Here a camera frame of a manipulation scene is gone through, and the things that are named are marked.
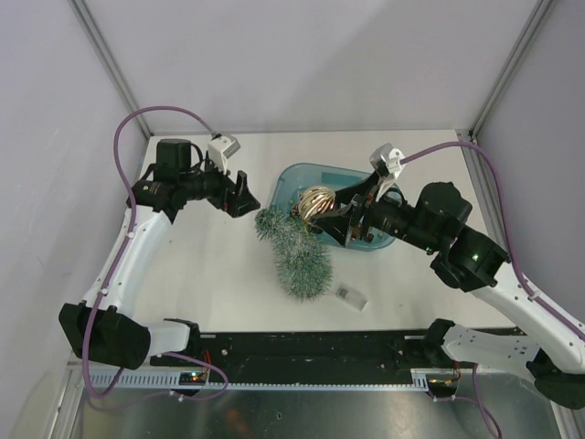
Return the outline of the gold striped bauble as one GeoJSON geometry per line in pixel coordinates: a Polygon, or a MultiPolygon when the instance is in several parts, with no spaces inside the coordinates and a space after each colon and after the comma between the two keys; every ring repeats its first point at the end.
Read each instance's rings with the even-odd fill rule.
{"type": "Polygon", "coordinates": [[[335,192],[325,186],[309,187],[301,194],[298,207],[301,220],[308,222],[335,207],[335,192]]]}

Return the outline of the teal plastic container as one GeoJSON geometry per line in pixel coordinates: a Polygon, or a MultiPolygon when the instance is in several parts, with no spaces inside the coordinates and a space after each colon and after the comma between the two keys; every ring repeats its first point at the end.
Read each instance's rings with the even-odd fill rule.
{"type": "MultiPolygon", "coordinates": [[[[338,201],[335,192],[353,186],[367,179],[369,173],[311,163],[297,163],[284,169],[277,179],[271,198],[271,206],[276,206],[285,214],[306,221],[316,214],[336,209],[338,201]]],[[[385,200],[401,201],[401,192],[395,185],[385,196],[385,200]]],[[[314,236],[326,245],[341,247],[328,234],[314,228],[314,236]]],[[[371,228],[367,235],[369,241],[350,241],[347,249],[372,252],[388,247],[395,240],[381,230],[371,228]]]]}

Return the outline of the small frosted christmas tree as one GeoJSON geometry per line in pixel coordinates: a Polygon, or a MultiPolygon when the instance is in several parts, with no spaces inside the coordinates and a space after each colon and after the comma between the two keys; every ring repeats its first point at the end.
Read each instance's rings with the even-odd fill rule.
{"type": "Polygon", "coordinates": [[[300,219],[269,206],[256,214],[255,231],[270,244],[278,281],[288,296],[306,302],[329,291],[333,281],[330,253],[300,219]]]}

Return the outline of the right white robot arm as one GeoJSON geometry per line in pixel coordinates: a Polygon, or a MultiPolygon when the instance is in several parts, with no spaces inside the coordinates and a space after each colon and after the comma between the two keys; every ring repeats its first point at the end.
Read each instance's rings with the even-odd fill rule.
{"type": "Polygon", "coordinates": [[[432,256],[431,269],[452,289],[470,293],[513,322],[519,336],[497,336],[437,319],[421,344],[433,367],[449,360],[498,369],[533,383],[571,410],[584,406],[584,324],[521,273],[509,252],[467,226],[473,209],[451,182],[432,182],[415,205],[387,197],[376,175],[335,192],[313,227],[340,245],[377,229],[432,256]]]}

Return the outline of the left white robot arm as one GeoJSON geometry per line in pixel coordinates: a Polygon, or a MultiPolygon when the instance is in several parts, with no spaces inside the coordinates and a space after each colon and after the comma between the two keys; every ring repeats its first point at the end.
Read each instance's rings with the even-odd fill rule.
{"type": "Polygon", "coordinates": [[[58,321],[73,353],[84,362],[138,369],[150,357],[170,352],[180,364],[196,363],[202,344],[191,334],[197,326],[166,318],[142,325],[134,320],[141,283],[163,237],[189,201],[205,200],[232,218],[260,207],[247,175],[230,179],[228,160],[240,148],[232,135],[218,134],[198,152],[186,139],[166,138],[156,145],[155,161],[133,184],[114,247],[96,281],[80,303],[62,306],[58,321]]]}

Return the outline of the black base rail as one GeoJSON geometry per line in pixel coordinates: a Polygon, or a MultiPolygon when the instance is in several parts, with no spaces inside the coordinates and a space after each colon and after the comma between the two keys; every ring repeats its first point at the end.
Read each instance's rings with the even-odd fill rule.
{"type": "Polygon", "coordinates": [[[195,332],[181,353],[209,360],[233,385],[410,384],[413,369],[456,382],[469,362],[452,360],[424,330],[195,332]]]}

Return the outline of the left aluminium corner post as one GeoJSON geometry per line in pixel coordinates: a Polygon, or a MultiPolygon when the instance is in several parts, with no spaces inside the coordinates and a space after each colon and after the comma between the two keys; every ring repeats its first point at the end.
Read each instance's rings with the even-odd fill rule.
{"type": "Polygon", "coordinates": [[[137,111],[140,105],[127,79],[124,77],[122,69],[101,31],[96,18],[91,12],[88,3],[84,0],[69,0],[68,4],[109,77],[113,88],[122,101],[124,108],[127,112],[137,111]]]}

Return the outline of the aluminium corner post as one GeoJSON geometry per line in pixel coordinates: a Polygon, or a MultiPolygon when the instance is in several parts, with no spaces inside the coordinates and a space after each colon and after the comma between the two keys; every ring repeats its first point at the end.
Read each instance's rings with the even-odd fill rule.
{"type": "Polygon", "coordinates": [[[84,0],[69,0],[68,4],[109,77],[113,88],[122,101],[124,108],[127,112],[137,111],[140,105],[127,79],[124,77],[122,69],[101,31],[96,18],[91,12],[88,3],[84,0]]]}
{"type": "Polygon", "coordinates": [[[536,2],[479,112],[473,119],[468,130],[468,135],[471,139],[479,137],[557,4],[558,1],[555,0],[539,0],[536,2]]]}

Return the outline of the right aluminium corner post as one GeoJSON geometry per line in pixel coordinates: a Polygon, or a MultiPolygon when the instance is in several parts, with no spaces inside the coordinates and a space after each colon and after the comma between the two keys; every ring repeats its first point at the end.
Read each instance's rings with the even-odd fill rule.
{"type": "Polygon", "coordinates": [[[479,112],[473,119],[468,130],[468,135],[471,139],[479,137],[557,4],[558,1],[555,0],[539,0],[536,2],[479,112]]]}

